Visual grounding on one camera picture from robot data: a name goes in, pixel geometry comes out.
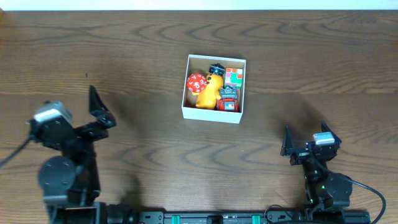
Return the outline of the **multicolour puzzle cube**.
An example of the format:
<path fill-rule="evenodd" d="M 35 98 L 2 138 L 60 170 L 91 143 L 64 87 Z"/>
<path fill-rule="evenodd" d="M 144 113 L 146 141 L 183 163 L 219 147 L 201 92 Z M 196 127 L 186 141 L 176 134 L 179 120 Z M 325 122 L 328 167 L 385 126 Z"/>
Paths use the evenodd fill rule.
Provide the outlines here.
<path fill-rule="evenodd" d="M 241 89 L 243 85 L 243 69 L 227 67 L 225 71 L 224 84 Z"/>

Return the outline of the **red grey toy fire truck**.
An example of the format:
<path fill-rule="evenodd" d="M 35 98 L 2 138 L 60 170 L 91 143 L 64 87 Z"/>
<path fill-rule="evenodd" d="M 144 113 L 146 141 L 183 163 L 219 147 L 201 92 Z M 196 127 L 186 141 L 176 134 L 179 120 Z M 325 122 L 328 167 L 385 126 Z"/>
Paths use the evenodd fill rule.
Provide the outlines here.
<path fill-rule="evenodd" d="M 225 86 L 220 90 L 221 99 L 217 100 L 216 109 L 218 111 L 238 112 L 238 92 L 233 86 Z"/>

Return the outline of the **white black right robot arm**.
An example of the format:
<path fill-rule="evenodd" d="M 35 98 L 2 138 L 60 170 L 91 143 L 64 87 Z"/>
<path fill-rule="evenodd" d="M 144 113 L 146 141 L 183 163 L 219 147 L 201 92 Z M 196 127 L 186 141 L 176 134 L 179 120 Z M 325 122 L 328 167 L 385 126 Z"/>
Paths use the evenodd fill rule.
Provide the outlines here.
<path fill-rule="evenodd" d="M 315 210 L 341 210 L 350 205 L 352 183 L 326 165 L 337 156 L 340 144 L 341 139 L 324 121 L 321 131 L 304 147 L 295 147 L 288 127 L 285 128 L 280 154 L 289 157 L 292 166 L 303 167 L 305 194 Z"/>

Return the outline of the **orange toy dinosaur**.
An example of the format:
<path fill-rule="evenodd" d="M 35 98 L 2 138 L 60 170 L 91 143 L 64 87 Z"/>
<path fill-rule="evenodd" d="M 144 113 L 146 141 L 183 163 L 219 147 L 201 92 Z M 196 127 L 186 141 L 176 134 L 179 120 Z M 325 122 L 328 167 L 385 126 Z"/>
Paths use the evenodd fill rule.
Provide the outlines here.
<path fill-rule="evenodd" d="M 214 110 L 221 99 L 220 89 L 223 87 L 223 77 L 217 74 L 206 76 L 206 87 L 198 96 L 195 106 L 199 109 Z"/>

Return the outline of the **small black round cap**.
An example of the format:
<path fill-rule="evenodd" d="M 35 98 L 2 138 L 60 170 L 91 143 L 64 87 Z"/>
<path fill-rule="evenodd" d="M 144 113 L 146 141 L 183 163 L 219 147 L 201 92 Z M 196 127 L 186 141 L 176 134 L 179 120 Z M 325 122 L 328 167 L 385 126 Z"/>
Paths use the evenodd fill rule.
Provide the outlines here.
<path fill-rule="evenodd" d="M 225 68 L 220 63 L 215 63 L 210 65 L 209 72 L 212 74 L 223 76 L 225 73 Z"/>

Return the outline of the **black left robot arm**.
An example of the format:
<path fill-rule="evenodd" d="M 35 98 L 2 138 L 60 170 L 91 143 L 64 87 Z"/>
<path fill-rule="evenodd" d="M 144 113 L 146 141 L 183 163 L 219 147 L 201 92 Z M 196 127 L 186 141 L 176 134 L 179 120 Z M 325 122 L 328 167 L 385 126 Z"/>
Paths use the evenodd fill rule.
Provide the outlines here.
<path fill-rule="evenodd" d="M 93 122 L 72 126 L 72 114 L 60 101 L 49 101 L 30 120 L 30 138 L 60 151 L 42 164 L 39 184 L 51 223 L 106 223 L 106 204 L 96 202 L 100 179 L 94 143 L 116 125 L 94 86 L 89 90 Z"/>

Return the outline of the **red ball with white letters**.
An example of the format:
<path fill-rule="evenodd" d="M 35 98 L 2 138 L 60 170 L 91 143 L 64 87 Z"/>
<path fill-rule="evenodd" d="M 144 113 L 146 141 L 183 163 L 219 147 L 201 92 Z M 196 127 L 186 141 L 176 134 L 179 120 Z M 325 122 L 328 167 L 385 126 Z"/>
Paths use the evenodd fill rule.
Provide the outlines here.
<path fill-rule="evenodd" d="M 201 73 L 192 73 L 187 78 L 186 84 L 192 95 L 198 95 L 206 88 L 206 76 Z"/>

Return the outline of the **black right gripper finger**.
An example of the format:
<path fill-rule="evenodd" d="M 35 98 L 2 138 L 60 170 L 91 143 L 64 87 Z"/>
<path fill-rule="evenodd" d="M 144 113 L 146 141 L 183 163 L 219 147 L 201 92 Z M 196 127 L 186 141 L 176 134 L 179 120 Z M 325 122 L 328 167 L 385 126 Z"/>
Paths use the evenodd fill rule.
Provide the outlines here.
<path fill-rule="evenodd" d="M 325 121 L 321 122 L 321 130 L 323 133 L 329 132 L 333 136 L 333 138 L 335 140 L 335 144 L 342 143 L 341 139 L 329 128 L 329 126 L 326 124 Z"/>
<path fill-rule="evenodd" d="M 285 125 L 285 132 L 284 132 L 284 138 L 282 141 L 282 146 L 280 150 L 280 155 L 281 156 L 290 156 L 294 150 L 294 145 L 292 142 L 292 138 L 290 135 L 289 127 Z"/>

